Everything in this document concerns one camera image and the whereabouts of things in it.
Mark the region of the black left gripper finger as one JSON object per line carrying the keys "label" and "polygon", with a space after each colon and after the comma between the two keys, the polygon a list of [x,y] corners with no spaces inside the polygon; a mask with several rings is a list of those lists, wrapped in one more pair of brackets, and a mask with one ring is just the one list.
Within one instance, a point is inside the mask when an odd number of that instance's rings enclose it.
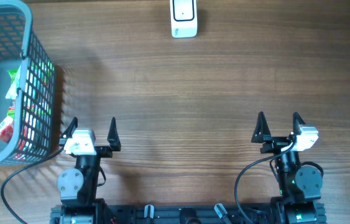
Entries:
{"label": "black left gripper finger", "polygon": [[74,117],[72,119],[71,123],[69,124],[69,126],[67,127],[67,129],[64,130],[64,132],[60,135],[60,139],[59,139],[58,144],[65,145],[67,140],[72,138],[72,135],[75,132],[75,130],[77,129],[77,127],[78,127],[78,118]]}
{"label": "black left gripper finger", "polygon": [[117,133],[116,119],[112,117],[111,124],[109,127],[109,132],[107,136],[107,141],[109,143],[109,147],[112,151],[120,151],[121,150],[121,142],[119,139],[119,135]]}

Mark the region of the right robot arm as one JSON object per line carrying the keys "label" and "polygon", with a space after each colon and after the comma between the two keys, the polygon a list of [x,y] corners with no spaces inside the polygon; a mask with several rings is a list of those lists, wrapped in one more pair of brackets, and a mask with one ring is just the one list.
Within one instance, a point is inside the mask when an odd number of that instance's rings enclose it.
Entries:
{"label": "right robot arm", "polygon": [[267,223],[319,223],[316,201],[321,198],[323,168],[315,162],[301,162],[299,153],[311,149],[319,131],[301,116],[293,114],[293,130],[288,136],[273,136],[261,111],[251,142],[261,143],[260,152],[271,154],[270,168],[279,184],[280,196],[270,199]]}

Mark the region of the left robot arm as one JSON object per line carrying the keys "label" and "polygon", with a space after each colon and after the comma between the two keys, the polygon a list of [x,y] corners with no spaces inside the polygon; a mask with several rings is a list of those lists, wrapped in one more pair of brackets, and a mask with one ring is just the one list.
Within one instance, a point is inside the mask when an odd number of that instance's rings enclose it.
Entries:
{"label": "left robot arm", "polygon": [[99,175],[106,179],[101,167],[102,158],[111,158],[114,151],[121,150],[116,119],[111,120],[107,146],[96,146],[91,129],[78,129],[78,119],[73,118],[60,136],[59,145],[66,154],[76,159],[74,168],[63,171],[57,179],[61,207],[53,208],[50,223],[116,223],[117,218],[105,200],[97,198]]}

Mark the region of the green snack bag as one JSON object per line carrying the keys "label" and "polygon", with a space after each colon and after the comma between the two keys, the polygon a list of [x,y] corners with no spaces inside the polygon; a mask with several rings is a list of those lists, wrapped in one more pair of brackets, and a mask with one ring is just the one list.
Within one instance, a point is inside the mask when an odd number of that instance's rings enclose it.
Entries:
{"label": "green snack bag", "polygon": [[18,68],[8,70],[7,74],[10,85],[5,99],[14,101],[20,98],[20,91],[22,91],[22,100],[31,105],[52,102],[54,68],[50,62],[31,62],[25,74],[22,74],[20,65]]}

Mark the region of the small red candy pack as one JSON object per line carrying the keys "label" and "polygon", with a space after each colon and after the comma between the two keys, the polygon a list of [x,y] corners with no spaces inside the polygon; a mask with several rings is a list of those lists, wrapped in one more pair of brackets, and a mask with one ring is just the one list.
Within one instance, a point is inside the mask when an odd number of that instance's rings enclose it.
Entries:
{"label": "small red candy pack", "polygon": [[13,135],[13,124],[14,119],[10,116],[6,116],[4,120],[0,123],[0,140],[8,143]]}

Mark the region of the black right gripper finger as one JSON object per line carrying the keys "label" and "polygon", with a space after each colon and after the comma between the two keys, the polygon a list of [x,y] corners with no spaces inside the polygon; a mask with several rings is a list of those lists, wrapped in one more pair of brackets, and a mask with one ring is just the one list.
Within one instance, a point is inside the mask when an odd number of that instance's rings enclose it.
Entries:
{"label": "black right gripper finger", "polygon": [[304,125],[305,122],[298,112],[293,113],[293,133],[300,134],[300,125]]}
{"label": "black right gripper finger", "polygon": [[267,124],[264,112],[258,114],[255,130],[252,134],[252,143],[264,143],[271,140],[270,129]]}

